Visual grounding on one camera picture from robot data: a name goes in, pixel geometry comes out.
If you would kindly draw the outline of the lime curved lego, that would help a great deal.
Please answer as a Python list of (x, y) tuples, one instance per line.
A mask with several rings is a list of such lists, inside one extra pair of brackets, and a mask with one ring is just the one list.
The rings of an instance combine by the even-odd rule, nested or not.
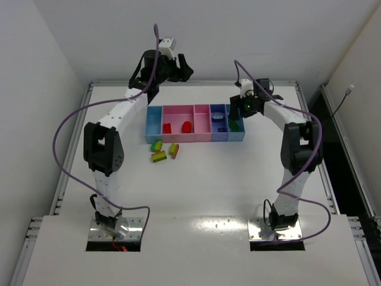
[(176, 144), (172, 143), (171, 146), (170, 146), (170, 149), (169, 149), (169, 154), (173, 155), (175, 149), (176, 149)]

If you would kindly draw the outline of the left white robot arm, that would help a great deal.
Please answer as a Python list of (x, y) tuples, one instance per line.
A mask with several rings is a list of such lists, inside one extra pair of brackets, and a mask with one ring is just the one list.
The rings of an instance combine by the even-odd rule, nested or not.
[(186, 82), (193, 75), (183, 54), (147, 50), (129, 80), (124, 100), (96, 123), (84, 128), (83, 157), (95, 179), (97, 194), (91, 197), (95, 219), (114, 229), (122, 210), (117, 206), (118, 170), (124, 162), (121, 134), (138, 112), (159, 92), (163, 82)]

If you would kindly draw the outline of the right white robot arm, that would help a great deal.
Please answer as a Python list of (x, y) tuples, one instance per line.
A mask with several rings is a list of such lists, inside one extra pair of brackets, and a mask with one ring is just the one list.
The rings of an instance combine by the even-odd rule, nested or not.
[(272, 230), (295, 226), (298, 220), (299, 198), (310, 174), (323, 160), (322, 125), (318, 119), (305, 119), (302, 110), (284, 105), (278, 95), (272, 95), (268, 79), (253, 83), (240, 79), (235, 85), (239, 95), (230, 97), (229, 120), (262, 114), (282, 132), (280, 160), (284, 168), (278, 197), (268, 215)]

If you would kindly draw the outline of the red lego brick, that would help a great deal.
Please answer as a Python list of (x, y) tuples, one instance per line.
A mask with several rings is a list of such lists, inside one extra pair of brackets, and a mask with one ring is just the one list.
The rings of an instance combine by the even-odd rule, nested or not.
[(171, 123), (164, 123), (163, 134), (171, 134), (171, 133), (172, 133)]

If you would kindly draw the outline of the red apple lego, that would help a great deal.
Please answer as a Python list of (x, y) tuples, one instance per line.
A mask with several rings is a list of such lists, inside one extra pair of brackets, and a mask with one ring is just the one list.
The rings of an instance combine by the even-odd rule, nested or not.
[(182, 133), (191, 133), (192, 132), (192, 122), (185, 121), (182, 124)]

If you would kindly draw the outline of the purple curved lego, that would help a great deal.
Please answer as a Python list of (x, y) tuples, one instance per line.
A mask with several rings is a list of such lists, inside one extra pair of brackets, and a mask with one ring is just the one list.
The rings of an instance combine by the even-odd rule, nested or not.
[(211, 120), (213, 122), (221, 121), (224, 118), (225, 118), (225, 115), (222, 112), (213, 112), (213, 113), (211, 113)]

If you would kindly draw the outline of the tan lego brick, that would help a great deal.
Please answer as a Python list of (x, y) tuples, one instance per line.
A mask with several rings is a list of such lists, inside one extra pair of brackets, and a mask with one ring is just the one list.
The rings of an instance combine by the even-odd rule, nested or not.
[(172, 152), (172, 154), (171, 154), (171, 156), (172, 156), (173, 159), (176, 158), (178, 151), (179, 151), (179, 144), (175, 144), (175, 145), (174, 145), (174, 148), (173, 148), (173, 152)]

